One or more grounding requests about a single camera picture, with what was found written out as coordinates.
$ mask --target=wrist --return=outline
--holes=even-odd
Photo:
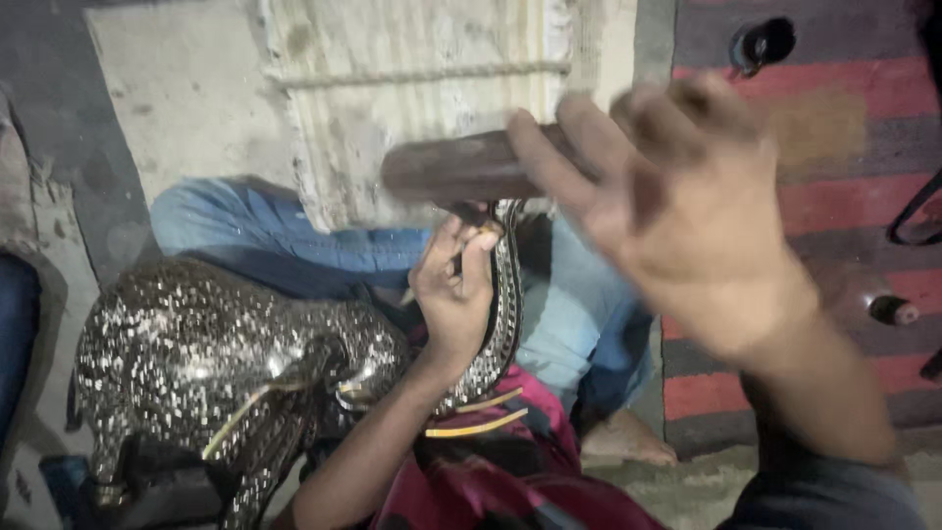
[[[705,333],[705,346],[741,370],[766,362],[769,345],[821,314],[817,287],[791,252],[763,274],[721,293],[707,305],[713,313],[702,319],[715,324]]]
[[[450,357],[449,353],[427,345],[415,358],[408,375],[414,384],[444,393],[458,383],[466,368],[466,366],[460,367],[454,362],[449,362]]]

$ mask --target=red and black striped cloth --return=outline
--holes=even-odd
[[[788,16],[798,43],[782,63],[735,83],[752,99],[838,88],[867,104],[866,150],[839,170],[780,178],[791,245],[802,256],[863,263],[913,300],[914,325],[853,332],[880,375],[899,427],[942,422],[942,389],[918,376],[942,347],[942,245],[889,243],[885,227],[942,167],[935,86],[907,0],[678,0],[674,77],[728,71],[732,35],[746,24]],[[755,441],[753,414],[737,375],[663,322],[667,441],[681,456]]]

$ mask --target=pink cloth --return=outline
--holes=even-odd
[[[514,476],[481,455],[460,461],[434,456],[422,469],[415,454],[409,454],[370,527],[464,529],[485,519],[511,519],[527,526],[552,521],[551,526],[562,527],[663,528],[620,489],[582,475],[576,434],[559,399],[514,365],[496,390],[503,393],[518,387],[523,388],[520,398],[526,406],[539,409],[548,419],[550,432],[534,433],[526,418],[508,423],[501,432],[530,440],[534,451],[542,453],[541,472]],[[474,414],[486,422],[508,412],[495,406]]]

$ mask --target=blurry hand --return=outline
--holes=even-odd
[[[817,307],[782,233],[775,143],[720,77],[635,90],[611,117],[569,96],[557,118],[593,175],[521,110],[508,132],[529,177],[715,356],[747,365],[750,345]]]
[[[429,343],[420,358],[449,385],[458,382],[484,340],[494,296],[491,249],[497,238],[451,215],[409,271],[409,285],[429,329]],[[455,274],[456,256],[461,256],[461,275]]]

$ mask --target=dark bottle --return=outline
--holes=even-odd
[[[803,259],[818,284],[821,304],[840,324],[855,328],[869,321],[907,325],[919,318],[919,310],[897,296],[886,279],[859,263],[836,259]]]

